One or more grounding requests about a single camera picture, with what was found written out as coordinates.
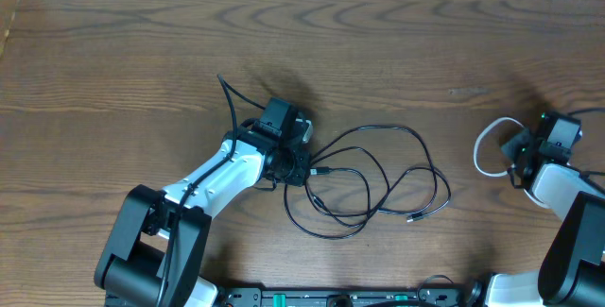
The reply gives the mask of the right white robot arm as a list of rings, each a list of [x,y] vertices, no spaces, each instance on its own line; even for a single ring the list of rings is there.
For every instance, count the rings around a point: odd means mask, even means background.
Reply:
[[[568,163],[579,128],[537,134],[524,128],[502,146],[513,164],[505,174],[520,179],[538,206],[562,224],[538,270],[495,274],[485,306],[602,306],[604,304],[604,188],[592,171]]]

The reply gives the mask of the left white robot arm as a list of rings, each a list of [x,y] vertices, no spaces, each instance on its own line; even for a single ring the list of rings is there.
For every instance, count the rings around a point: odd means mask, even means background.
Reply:
[[[312,134],[290,139],[260,128],[228,132],[218,152],[180,181],[126,196],[94,273],[94,283],[133,306],[211,306],[217,287],[199,275],[214,218],[260,179],[300,186],[309,174]]]

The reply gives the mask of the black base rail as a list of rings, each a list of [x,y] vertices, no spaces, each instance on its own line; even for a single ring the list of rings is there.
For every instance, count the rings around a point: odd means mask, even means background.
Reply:
[[[415,288],[403,290],[270,290],[258,287],[212,287],[199,279],[185,307],[369,307],[369,306],[480,306],[484,284],[469,287],[434,275]]]

